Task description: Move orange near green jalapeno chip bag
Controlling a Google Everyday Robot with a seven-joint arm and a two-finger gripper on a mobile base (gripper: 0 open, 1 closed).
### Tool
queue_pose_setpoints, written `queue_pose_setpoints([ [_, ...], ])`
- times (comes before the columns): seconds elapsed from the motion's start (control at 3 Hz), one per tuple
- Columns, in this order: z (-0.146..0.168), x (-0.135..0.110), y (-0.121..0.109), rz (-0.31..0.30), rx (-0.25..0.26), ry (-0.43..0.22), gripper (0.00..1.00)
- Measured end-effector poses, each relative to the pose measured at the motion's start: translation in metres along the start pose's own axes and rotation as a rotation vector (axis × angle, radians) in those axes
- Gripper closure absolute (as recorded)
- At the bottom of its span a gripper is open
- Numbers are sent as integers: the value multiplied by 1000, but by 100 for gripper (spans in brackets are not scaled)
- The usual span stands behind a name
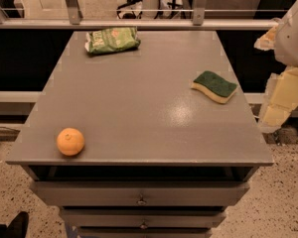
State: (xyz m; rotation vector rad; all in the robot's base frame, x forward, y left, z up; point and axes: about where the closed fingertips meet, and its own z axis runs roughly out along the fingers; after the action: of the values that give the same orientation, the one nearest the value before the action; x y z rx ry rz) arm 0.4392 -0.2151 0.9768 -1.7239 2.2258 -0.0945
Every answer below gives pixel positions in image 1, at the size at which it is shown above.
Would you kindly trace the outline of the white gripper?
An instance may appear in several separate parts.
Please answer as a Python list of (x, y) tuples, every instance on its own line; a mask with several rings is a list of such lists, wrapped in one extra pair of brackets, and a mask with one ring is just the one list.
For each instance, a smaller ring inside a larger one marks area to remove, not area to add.
[(272, 27), (258, 38), (254, 47), (262, 51), (274, 50), (279, 62), (291, 65), (281, 74), (270, 75), (259, 111), (259, 130), (274, 133), (298, 107), (298, 0), (283, 16), (278, 27)]

